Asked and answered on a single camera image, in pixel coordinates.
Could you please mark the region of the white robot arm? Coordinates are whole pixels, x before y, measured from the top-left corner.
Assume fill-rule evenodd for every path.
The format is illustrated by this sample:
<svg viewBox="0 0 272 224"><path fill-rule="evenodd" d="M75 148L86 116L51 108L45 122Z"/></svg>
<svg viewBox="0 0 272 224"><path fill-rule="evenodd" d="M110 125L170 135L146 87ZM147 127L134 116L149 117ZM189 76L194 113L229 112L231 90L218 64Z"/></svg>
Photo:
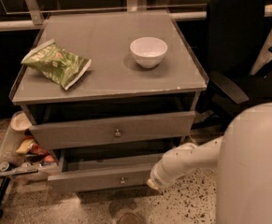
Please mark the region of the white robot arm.
<svg viewBox="0 0 272 224"><path fill-rule="evenodd" d="M216 167L216 224L272 224L272 103L236 116L224 135L167 151L147 184L163 189L194 169Z"/></svg>

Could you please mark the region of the yellow white gripper body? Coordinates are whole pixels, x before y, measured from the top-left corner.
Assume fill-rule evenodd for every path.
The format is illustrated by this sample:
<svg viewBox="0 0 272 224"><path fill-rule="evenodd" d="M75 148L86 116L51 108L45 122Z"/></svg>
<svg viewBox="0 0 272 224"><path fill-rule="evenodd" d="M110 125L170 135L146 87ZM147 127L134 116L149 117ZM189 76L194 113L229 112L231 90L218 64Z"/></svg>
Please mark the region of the yellow white gripper body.
<svg viewBox="0 0 272 224"><path fill-rule="evenodd" d="M153 180L149 179L147 181L147 185L151 188L151 189L154 189L154 190L158 190L159 187L153 182Z"/></svg>

